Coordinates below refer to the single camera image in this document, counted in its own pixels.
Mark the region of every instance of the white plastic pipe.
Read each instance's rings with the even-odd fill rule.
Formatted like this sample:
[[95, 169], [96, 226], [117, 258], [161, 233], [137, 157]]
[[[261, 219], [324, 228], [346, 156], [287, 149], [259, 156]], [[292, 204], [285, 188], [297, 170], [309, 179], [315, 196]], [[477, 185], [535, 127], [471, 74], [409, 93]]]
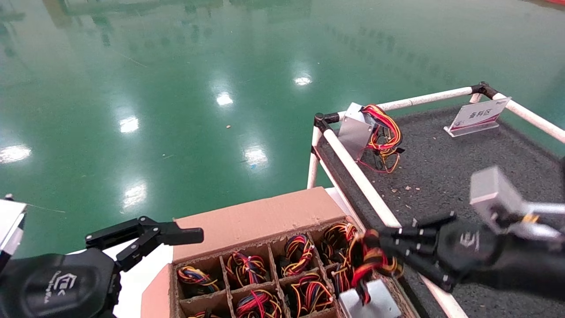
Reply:
[[[321, 131], [318, 127], [314, 126], [314, 131], [312, 132], [312, 146], [318, 145], [318, 141], [321, 137]], [[307, 189], [312, 189], [316, 186], [316, 177], [318, 176], [318, 158], [313, 153], [310, 153], [310, 166], [308, 167], [308, 184]]]
[[324, 131], [324, 137], [328, 140], [330, 146], [332, 146], [333, 150], [336, 152], [337, 157], [343, 162], [347, 171], [351, 174], [367, 200], [373, 208], [375, 212], [379, 215], [381, 220], [383, 221], [384, 225], [391, 226], [391, 227], [401, 227], [400, 223], [392, 214], [390, 209], [386, 206], [385, 201], [381, 198], [381, 196], [377, 193], [375, 188], [365, 174], [361, 171], [359, 166], [353, 161], [349, 152], [345, 149], [344, 145], [337, 139], [336, 134], [334, 134], [333, 130], [328, 129]]
[[[501, 93], [497, 93], [496, 95], [493, 96], [493, 100], [499, 100], [502, 98], [506, 98], [506, 96], [504, 96]], [[532, 112], [531, 110], [525, 108], [524, 106], [520, 105], [519, 103], [513, 100], [510, 100], [510, 102], [508, 102], [508, 104], [506, 105], [506, 109], [522, 117], [530, 124], [545, 131], [548, 135], [552, 136], [553, 138], [565, 144], [565, 131], [557, 127], [556, 125], [548, 122], [547, 120], [541, 118], [539, 115]]]
[[387, 102], [384, 104], [379, 104], [379, 107], [381, 107], [384, 111], [389, 111], [392, 109], [421, 105], [429, 102], [448, 100], [450, 98], [465, 96], [471, 93], [473, 93], [473, 89], [471, 87], [463, 87], [463, 88], [452, 89], [450, 91], [445, 91], [445, 92], [407, 98], [405, 100]]
[[[336, 134], [334, 134], [331, 129], [328, 129], [324, 131], [324, 137], [326, 138], [326, 140], [328, 140], [329, 145], [336, 152], [337, 157], [344, 164], [349, 174], [351, 174], [353, 180], [356, 182], [357, 186], [359, 186], [359, 188], [363, 192], [363, 195], [367, 198], [377, 215], [379, 215], [384, 225], [401, 227], [400, 223], [392, 214], [388, 206], [384, 203], [379, 193], [375, 190], [375, 188], [373, 187], [371, 182], [369, 182], [365, 174], [363, 174], [359, 166], [355, 163], [355, 161], [353, 161], [351, 155], [349, 155], [347, 150], [345, 150], [344, 146], [337, 139]], [[440, 305], [441, 309], [449, 318], [468, 318], [467, 314], [463, 311], [457, 300], [455, 300], [455, 298], [453, 298], [451, 294], [444, 292], [442, 289], [437, 287], [434, 283], [427, 280], [422, 275], [420, 276], [426, 287], [429, 289], [433, 297]]]

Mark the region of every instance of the wire harness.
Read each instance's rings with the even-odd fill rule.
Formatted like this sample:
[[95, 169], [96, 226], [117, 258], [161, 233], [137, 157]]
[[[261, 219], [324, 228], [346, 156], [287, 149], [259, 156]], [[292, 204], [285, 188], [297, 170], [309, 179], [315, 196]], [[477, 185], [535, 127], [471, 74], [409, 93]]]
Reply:
[[351, 223], [338, 223], [324, 231], [321, 242], [322, 257], [328, 263], [338, 263], [331, 272], [336, 294], [348, 290], [353, 275], [349, 247], [357, 235], [357, 228]]
[[380, 107], [369, 104], [360, 110], [362, 113], [369, 115], [375, 120], [376, 128], [373, 129], [371, 138], [367, 146], [358, 154], [361, 158], [363, 153], [369, 149], [372, 153], [380, 158], [380, 162], [376, 162], [374, 167], [359, 159], [359, 162], [379, 173], [392, 173], [400, 162], [400, 154], [404, 149], [398, 146], [402, 142], [402, 133], [396, 122], [388, 116]]
[[396, 257], [387, 257], [383, 253], [376, 230], [367, 230], [352, 241], [349, 259], [353, 266], [351, 287], [357, 291], [364, 305], [371, 301], [367, 282], [374, 279], [375, 271], [383, 276], [395, 278], [403, 274], [403, 266]]
[[230, 255], [226, 263], [229, 278], [238, 287], [267, 281], [267, 268], [259, 255], [246, 256], [240, 252]]
[[333, 302], [332, 293], [321, 282], [320, 275], [308, 273], [297, 283], [287, 286], [291, 317], [309, 315], [328, 308]]
[[192, 266], [184, 266], [177, 271], [179, 281], [186, 284], [189, 288], [184, 289], [185, 296], [193, 297], [198, 295], [211, 294], [220, 290], [218, 279]]
[[286, 258], [281, 259], [281, 274], [283, 277], [294, 276], [304, 272], [314, 253], [314, 244], [306, 235], [295, 235], [287, 241], [284, 247]]
[[266, 290], [252, 290], [249, 296], [237, 302], [237, 318], [281, 318], [279, 300]]

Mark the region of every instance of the cardboard flap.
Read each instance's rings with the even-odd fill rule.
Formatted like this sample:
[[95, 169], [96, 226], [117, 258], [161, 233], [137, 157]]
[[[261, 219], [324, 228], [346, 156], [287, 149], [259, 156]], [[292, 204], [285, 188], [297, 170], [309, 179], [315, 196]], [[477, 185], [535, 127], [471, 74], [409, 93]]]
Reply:
[[172, 317], [170, 300], [172, 270], [173, 265], [165, 265], [141, 294], [141, 318]]
[[173, 263], [343, 217], [325, 189], [317, 187], [180, 218], [179, 227], [201, 227], [205, 238], [201, 244], [175, 246]]

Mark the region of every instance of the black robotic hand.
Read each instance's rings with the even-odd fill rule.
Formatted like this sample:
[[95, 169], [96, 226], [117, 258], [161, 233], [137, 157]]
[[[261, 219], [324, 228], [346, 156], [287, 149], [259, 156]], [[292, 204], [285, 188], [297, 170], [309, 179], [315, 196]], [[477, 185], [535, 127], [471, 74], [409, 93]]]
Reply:
[[[138, 238], [116, 261], [102, 250]], [[127, 272], [159, 245], [202, 243], [201, 228], [140, 217], [86, 236], [86, 251], [8, 261], [0, 272], [0, 318], [113, 318]]]
[[561, 244], [495, 234], [454, 212], [379, 231], [379, 245], [447, 292], [478, 283], [565, 300], [565, 252]]

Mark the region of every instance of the logo on robotic hand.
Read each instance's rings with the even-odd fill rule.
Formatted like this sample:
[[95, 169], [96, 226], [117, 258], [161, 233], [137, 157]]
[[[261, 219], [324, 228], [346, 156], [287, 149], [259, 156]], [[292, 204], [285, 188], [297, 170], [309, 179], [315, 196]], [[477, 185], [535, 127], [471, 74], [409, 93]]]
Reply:
[[475, 251], [478, 251], [480, 247], [479, 231], [477, 231], [476, 233], [465, 232], [461, 234], [459, 243], [465, 246], [466, 248], [469, 248], [474, 245]]
[[67, 294], [66, 290], [73, 288], [76, 282], [76, 275], [71, 273], [59, 276], [61, 271], [58, 270], [55, 272], [51, 280], [49, 281], [49, 285], [45, 290], [45, 297], [44, 297], [44, 304], [49, 302], [49, 298], [56, 294], [57, 296], [65, 296]]

